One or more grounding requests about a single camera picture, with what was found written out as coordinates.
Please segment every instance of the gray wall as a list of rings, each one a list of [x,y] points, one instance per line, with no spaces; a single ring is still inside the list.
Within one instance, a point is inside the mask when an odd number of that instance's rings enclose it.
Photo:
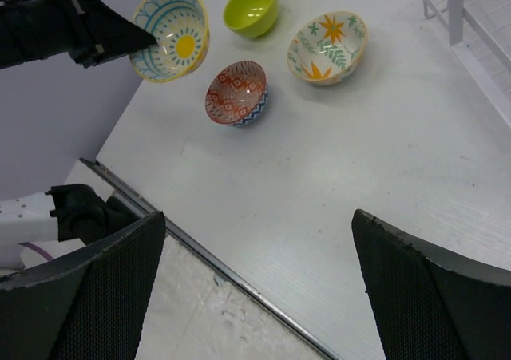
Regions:
[[[131,18],[141,0],[102,1]],[[0,70],[0,200],[62,184],[78,158],[93,160],[140,82],[127,57],[83,69],[62,54]]]

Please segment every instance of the bowl rim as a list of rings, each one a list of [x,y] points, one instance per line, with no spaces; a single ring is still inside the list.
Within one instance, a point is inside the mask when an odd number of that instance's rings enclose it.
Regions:
[[[206,5],[204,4],[204,2],[202,0],[197,0],[200,4],[200,6],[202,7],[202,10],[204,11],[204,28],[205,28],[205,31],[204,31],[204,42],[202,44],[202,46],[200,47],[199,49],[199,56],[202,55],[202,53],[204,52],[204,48],[206,47],[206,45],[208,44],[208,37],[209,37],[209,19],[208,19],[208,10],[206,9]],[[142,0],[137,8],[135,9],[135,12],[133,13],[133,16],[132,16],[132,22],[136,25],[135,23],[135,17],[138,15],[137,13],[142,9],[142,6],[147,2],[147,0]],[[135,66],[132,64],[132,67],[133,67],[133,70],[135,70],[135,73],[137,73],[137,75],[141,78],[143,78],[144,80],[146,81],[150,81],[150,82],[153,82],[153,83],[165,83],[165,82],[170,82],[170,81],[174,81],[175,79],[177,78],[181,78],[183,77],[184,75],[186,75],[186,73],[196,65],[196,63],[200,60],[200,58],[196,58],[196,60],[190,65],[190,66],[187,66],[186,69],[184,69],[182,71],[182,73],[179,73],[177,74],[175,77],[172,77],[172,78],[167,78],[167,79],[154,79],[154,78],[147,78],[146,76],[144,76],[144,74],[142,74],[140,71],[138,71],[137,68],[135,68]]]
[[[319,78],[319,79],[311,79],[311,78],[307,78],[307,77],[304,77],[302,75],[299,75],[297,74],[292,68],[291,68],[291,65],[289,63],[289,58],[287,58],[287,55],[290,53],[290,50],[291,50],[291,47],[292,47],[292,44],[293,44],[293,41],[291,40],[291,42],[289,43],[289,47],[287,48],[287,54],[286,54],[286,60],[287,60],[287,67],[289,68],[289,71],[291,71],[293,73],[293,75],[295,77],[297,77],[298,79],[301,79],[302,81],[307,81],[307,82],[323,82],[323,81],[328,81],[329,79],[332,79],[333,77],[337,77],[338,75],[342,74],[343,72],[345,72],[346,70],[348,70],[353,64],[357,63],[358,60],[362,57],[362,55],[364,54],[364,51],[366,50],[366,45],[367,45],[367,40],[369,39],[369,31],[367,30],[367,25],[366,23],[364,22],[364,20],[362,19],[362,17],[360,17],[358,14],[352,12],[352,11],[349,11],[349,10],[334,10],[334,11],[329,11],[327,13],[324,13],[324,14],[320,14],[314,18],[312,18],[309,22],[307,22],[305,25],[303,25],[302,27],[300,27],[300,29],[296,32],[295,36],[293,37],[293,39],[296,38],[296,36],[298,35],[298,33],[300,31],[302,31],[304,28],[306,28],[308,25],[310,25],[312,22],[314,21],[318,21],[321,17],[324,17],[325,15],[329,15],[329,14],[337,14],[337,13],[344,13],[344,14],[350,14],[350,15],[354,15],[357,19],[360,20],[360,22],[364,25],[364,28],[365,28],[365,31],[366,31],[366,36],[364,37],[364,42],[362,44],[362,48],[360,49],[360,52],[358,53],[358,56],[355,58],[354,61],[351,61],[349,65],[345,66],[344,69],[342,69],[341,71],[339,71],[338,73],[332,75],[331,77],[328,77],[328,78]]]
[[[263,16],[270,10],[270,7],[274,4],[275,0],[270,0],[270,3],[269,5],[266,7],[266,9],[264,10],[264,12],[261,14],[261,16],[259,18],[257,18],[253,23],[251,23],[250,25],[246,25],[246,26],[238,26],[238,27],[234,27],[234,26],[230,26],[227,21],[225,20],[225,14],[227,13],[227,8],[229,7],[229,5],[231,5],[231,2],[233,0],[228,0],[227,4],[225,5],[224,7],[224,14],[222,15],[222,19],[224,20],[224,24],[226,25],[226,27],[230,30],[233,30],[233,31],[236,31],[236,30],[243,30],[243,29],[247,29],[248,27],[254,25],[255,23],[259,22],[261,20],[261,18],[263,18]]]
[[[238,121],[241,121],[242,119],[244,119],[245,117],[241,117],[241,118],[238,118],[238,119],[235,119],[234,121],[230,121],[230,122],[219,122],[217,121],[216,119],[213,119],[212,116],[209,114],[209,111],[207,109],[207,106],[208,106],[208,94],[209,94],[209,91],[211,90],[211,87],[213,86],[213,83],[215,83],[216,79],[218,78],[219,75],[221,75],[225,70],[227,70],[229,67],[231,66],[234,66],[234,65],[238,65],[240,63],[243,63],[243,62],[250,62],[250,63],[253,63],[253,64],[256,64],[258,65],[260,68],[261,68],[261,71],[263,72],[263,79],[264,79],[264,88],[265,90],[263,90],[263,92],[261,93],[261,95],[259,96],[259,98],[257,99],[257,102],[255,103],[255,105],[252,106],[252,108],[250,109],[250,112],[251,113],[255,108],[256,106],[259,104],[259,102],[261,102],[261,98],[264,96],[264,91],[266,91],[266,88],[268,86],[268,82],[267,82],[267,78],[266,78],[266,73],[264,72],[264,69],[263,69],[263,66],[261,66],[259,63],[255,62],[255,61],[249,61],[248,59],[247,60],[243,60],[243,61],[236,61],[236,62],[233,62],[231,63],[229,66],[226,66],[225,68],[223,68],[220,72],[218,72],[217,75],[215,75],[215,77],[213,78],[211,84],[209,85],[208,87],[208,91],[206,92],[206,100],[204,101],[204,108],[206,109],[206,113],[208,114],[208,117],[209,119],[211,119],[213,122],[216,122],[218,123],[219,125],[232,125],[233,123],[236,123]]]

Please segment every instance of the red geometric pattern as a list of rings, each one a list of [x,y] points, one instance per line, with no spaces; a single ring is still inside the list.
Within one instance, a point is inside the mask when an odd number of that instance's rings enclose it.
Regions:
[[[217,123],[237,122],[259,103],[265,87],[266,75],[260,65],[252,61],[233,63],[209,86],[206,112]]]

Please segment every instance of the orange flower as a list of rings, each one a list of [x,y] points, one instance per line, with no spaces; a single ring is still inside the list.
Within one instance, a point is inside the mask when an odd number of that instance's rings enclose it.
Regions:
[[[318,66],[316,66],[314,64],[314,62],[311,62],[311,65],[312,65],[312,73],[309,73],[307,71],[307,69],[305,69],[302,66],[302,69],[303,69],[305,75],[307,75],[310,79],[325,79],[325,78],[328,78],[328,76],[330,75],[330,72],[332,71],[332,68],[329,67],[328,70],[325,71],[325,74],[321,74],[321,71],[319,71]]]
[[[343,37],[346,37],[345,33],[341,30],[341,28],[344,26],[344,22],[335,23],[335,16],[334,20],[331,21],[327,15],[325,15],[326,22],[320,22],[319,24],[327,29],[327,32],[325,33],[324,38],[330,37],[332,40],[332,45],[335,44],[335,40],[338,39],[339,42],[341,42],[341,35]]]

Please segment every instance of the bowl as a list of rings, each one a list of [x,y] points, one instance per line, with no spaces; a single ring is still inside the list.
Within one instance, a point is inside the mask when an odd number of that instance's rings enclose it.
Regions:
[[[208,14],[201,0],[144,0],[133,22],[158,45],[129,55],[147,81],[169,82],[197,69],[209,47]]]
[[[206,94],[206,113],[221,125],[244,126],[266,107],[268,85],[263,68],[240,61],[223,69]]]
[[[270,30],[278,13],[278,0],[229,0],[224,23],[242,37],[255,38]]]
[[[301,80],[333,85],[355,71],[366,44],[367,26],[357,14],[323,14],[295,35],[287,51],[287,66]]]

